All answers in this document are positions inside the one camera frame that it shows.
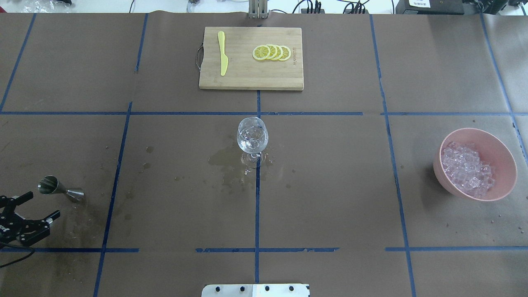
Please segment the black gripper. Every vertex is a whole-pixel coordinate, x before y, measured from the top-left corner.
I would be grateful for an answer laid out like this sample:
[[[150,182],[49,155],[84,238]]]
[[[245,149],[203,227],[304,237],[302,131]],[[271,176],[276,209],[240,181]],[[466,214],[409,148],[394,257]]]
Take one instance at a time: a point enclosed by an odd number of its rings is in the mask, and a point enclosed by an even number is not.
[[[60,216],[60,210],[55,210],[44,219],[25,219],[15,212],[16,206],[33,199],[34,194],[29,191],[21,196],[0,196],[0,208],[4,208],[0,218],[1,243],[9,244],[18,241],[25,247],[45,239],[50,235],[50,225]]]

